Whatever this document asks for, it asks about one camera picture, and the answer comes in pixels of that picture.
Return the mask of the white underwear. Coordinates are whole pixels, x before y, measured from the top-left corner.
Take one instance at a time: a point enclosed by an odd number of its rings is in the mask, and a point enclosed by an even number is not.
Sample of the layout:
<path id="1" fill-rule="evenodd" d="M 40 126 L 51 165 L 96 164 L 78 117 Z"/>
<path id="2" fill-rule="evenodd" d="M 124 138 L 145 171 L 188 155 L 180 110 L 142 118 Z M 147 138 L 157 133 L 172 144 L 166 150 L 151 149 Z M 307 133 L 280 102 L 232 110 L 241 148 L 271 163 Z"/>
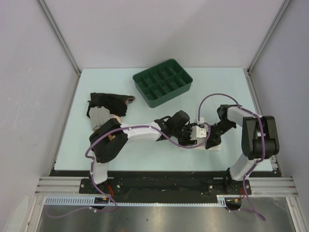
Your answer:
<path id="1" fill-rule="evenodd" d="M 213 147 L 206 148 L 207 143 L 200 143 L 197 145 L 178 145 L 182 149 L 195 149 L 195 150 L 207 150 L 207 151 L 220 151 L 221 145 L 216 145 Z"/>

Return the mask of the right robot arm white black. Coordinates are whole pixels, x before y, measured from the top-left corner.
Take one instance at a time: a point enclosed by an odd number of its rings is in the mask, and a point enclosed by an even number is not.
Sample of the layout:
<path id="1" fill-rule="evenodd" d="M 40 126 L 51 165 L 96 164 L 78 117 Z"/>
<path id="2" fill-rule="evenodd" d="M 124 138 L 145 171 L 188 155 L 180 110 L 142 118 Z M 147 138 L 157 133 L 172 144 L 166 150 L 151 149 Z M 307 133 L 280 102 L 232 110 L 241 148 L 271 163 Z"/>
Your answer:
<path id="1" fill-rule="evenodd" d="M 276 121 L 273 116 L 260 116 L 237 105 L 223 104 L 217 109 L 219 122 L 212 125 L 205 148 L 221 144 L 221 136 L 240 126 L 242 154 L 236 163 L 227 169 L 223 177 L 223 189 L 234 194 L 244 184 L 251 172 L 261 162 L 278 154 L 280 144 Z"/>

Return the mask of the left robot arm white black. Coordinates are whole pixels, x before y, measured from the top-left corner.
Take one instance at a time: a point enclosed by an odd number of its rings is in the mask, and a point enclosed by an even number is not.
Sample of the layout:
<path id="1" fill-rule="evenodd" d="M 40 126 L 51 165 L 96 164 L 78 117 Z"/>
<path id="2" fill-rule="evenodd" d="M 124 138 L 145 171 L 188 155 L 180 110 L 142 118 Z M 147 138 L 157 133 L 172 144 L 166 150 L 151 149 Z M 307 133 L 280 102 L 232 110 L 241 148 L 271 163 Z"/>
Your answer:
<path id="1" fill-rule="evenodd" d="M 182 110 L 173 116 L 165 116 L 144 125 L 125 125 L 116 118 L 110 118 L 89 137 L 94 153 L 90 188 L 96 193 L 102 193 L 106 189 L 109 163 L 126 144 L 158 142 L 173 137 L 177 139 L 178 146 L 193 146 L 197 144 L 192 139 L 193 127 L 196 125 L 197 123 L 190 123 L 189 115 Z"/>

